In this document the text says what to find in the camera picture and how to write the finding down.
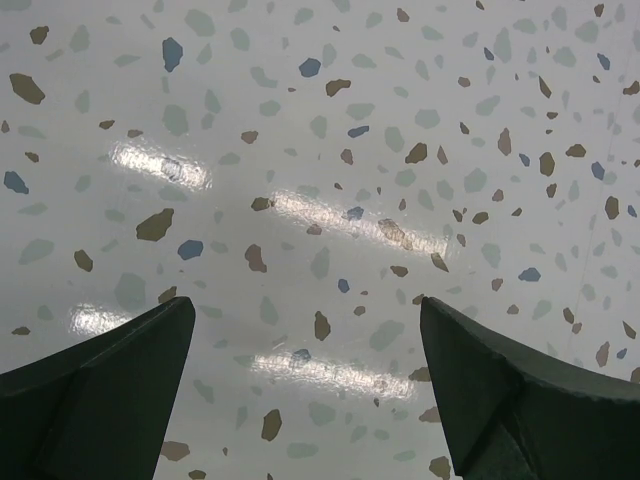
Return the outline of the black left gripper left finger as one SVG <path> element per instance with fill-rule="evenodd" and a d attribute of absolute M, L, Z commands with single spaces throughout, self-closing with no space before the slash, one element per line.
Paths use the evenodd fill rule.
<path fill-rule="evenodd" d="M 194 325 L 175 297 L 2 374 L 2 478 L 152 478 Z"/>

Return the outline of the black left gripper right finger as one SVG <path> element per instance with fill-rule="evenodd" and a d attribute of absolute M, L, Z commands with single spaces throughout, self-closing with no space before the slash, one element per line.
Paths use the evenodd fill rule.
<path fill-rule="evenodd" d="M 420 332 L 464 479 L 636 479 L 639 386 L 560 361 L 434 297 Z"/>

